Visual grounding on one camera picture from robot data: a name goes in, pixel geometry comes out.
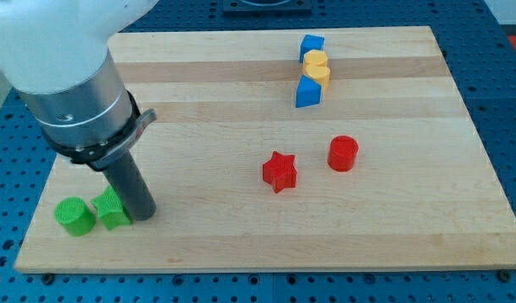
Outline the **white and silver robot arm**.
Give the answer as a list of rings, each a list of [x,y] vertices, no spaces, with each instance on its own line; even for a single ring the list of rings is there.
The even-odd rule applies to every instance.
[[[104,173],[135,221],[156,203],[130,154],[156,114],[141,112],[108,41],[157,0],[0,1],[0,70],[50,146]]]

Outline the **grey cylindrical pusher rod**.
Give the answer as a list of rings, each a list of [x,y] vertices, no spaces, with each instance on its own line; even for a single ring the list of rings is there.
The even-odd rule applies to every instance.
[[[133,221],[146,221],[155,214],[156,202],[129,152],[110,163],[103,173]]]

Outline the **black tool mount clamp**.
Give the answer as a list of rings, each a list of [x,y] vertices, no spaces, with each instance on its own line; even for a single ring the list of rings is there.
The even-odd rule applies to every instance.
[[[71,147],[57,143],[45,130],[42,134],[54,151],[68,157],[72,163],[86,164],[96,172],[103,171],[112,162],[124,156],[137,143],[146,127],[157,119],[154,109],[142,113],[130,91],[127,95],[132,105],[132,114],[125,126],[106,141],[92,146]]]

